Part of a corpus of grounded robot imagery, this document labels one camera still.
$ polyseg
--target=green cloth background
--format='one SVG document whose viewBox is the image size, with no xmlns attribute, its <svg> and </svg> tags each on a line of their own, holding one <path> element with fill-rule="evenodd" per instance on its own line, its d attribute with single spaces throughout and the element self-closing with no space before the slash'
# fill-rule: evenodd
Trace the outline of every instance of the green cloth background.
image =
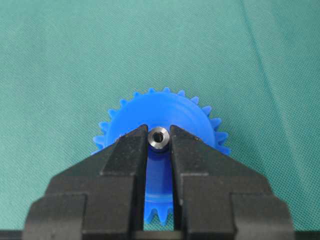
<svg viewBox="0 0 320 240">
<path fill-rule="evenodd" d="M 0 229 L 23 228 L 50 178 L 96 149 L 107 109 L 149 87 L 211 105 L 231 156 L 297 230 L 320 229 L 318 0 L 1 1 Z"/>
</svg>

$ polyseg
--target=gear tooth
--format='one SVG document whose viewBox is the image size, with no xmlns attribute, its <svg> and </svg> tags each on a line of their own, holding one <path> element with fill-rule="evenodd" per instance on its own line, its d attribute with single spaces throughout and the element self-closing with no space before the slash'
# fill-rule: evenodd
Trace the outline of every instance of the gear tooth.
<svg viewBox="0 0 320 240">
<path fill-rule="evenodd" d="M 134 93 L 133 93 L 133 97 L 134 98 L 137 98 L 137 97 L 139 97 L 141 94 L 139 93 L 139 92 L 137 92 L 137 91 L 135 91 Z"/>
<path fill-rule="evenodd" d="M 193 98 L 190 99 L 193 103 L 198 104 L 199 102 L 199 97 L 194 96 Z"/>
<path fill-rule="evenodd" d="M 216 117 L 216 118 L 211 119 L 210 121 L 211 121 L 213 130 L 217 131 L 218 127 L 220 126 L 220 124 L 222 122 L 221 118 Z"/>
<path fill-rule="evenodd" d="M 147 224 L 150 224 L 156 213 L 157 211 L 153 208 L 153 206 L 146 201 L 144 203 L 144 221 Z"/>
<path fill-rule="evenodd" d="M 215 133 L 215 140 L 219 145 L 223 145 L 228 138 L 228 133 L 224 131 L 218 131 Z"/>
<path fill-rule="evenodd" d="M 221 145 L 217 145 L 216 149 L 220 152 L 223 153 L 225 155 L 230 155 L 231 150 L 230 148 L 226 147 L 226 146 L 221 146 Z"/>
<path fill-rule="evenodd" d="M 163 92 L 165 92 L 165 93 L 170 93 L 170 88 L 165 87 L 165 88 L 163 89 Z"/>
<path fill-rule="evenodd" d="M 166 225 L 168 210 L 166 208 L 158 208 L 157 209 L 158 217 L 162 226 Z"/>
<path fill-rule="evenodd" d="M 117 114 L 117 111 L 114 109 L 109 109 L 108 114 L 109 114 L 110 118 L 113 118 Z"/>
<path fill-rule="evenodd" d="M 184 97 L 185 96 L 185 91 L 184 90 L 180 90 L 178 92 L 178 95 Z"/>
<path fill-rule="evenodd" d="M 107 121 L 102 121 L 99 123 L 99 127 L 101 128 L 102 132 L 106 134 L 109 128 L 109 123 Z"/>
<path fill-rule="evenodd" d="M 155 90 L 154 88 L 150 87 L 148 92 L 149 92 L 150 94 L 153 94 L 153 93 L 156 92 L 156 90 Z"/>
<path fill-rule="evenodd" d="M 166 209 L 167 214 L 173 214 L 174 213 L 174 209 L 170 206 L 167 207 Z"/>
<path fill-rule="evenodd" d="M 121 99 L 120 100 L 120 104 L 121 104 L 122 107 L 125 106 L 127 104 L 127 100 Z"/>
<path fill-rule="evenodd" d="M 211 106 L 205 106 L 202 108 L 202 110 L 204 111 L 204 113 L 209 116 L 210 113 L 211 113 L 211 110 L 212 110 L 212 107 Z"/>
</svg>

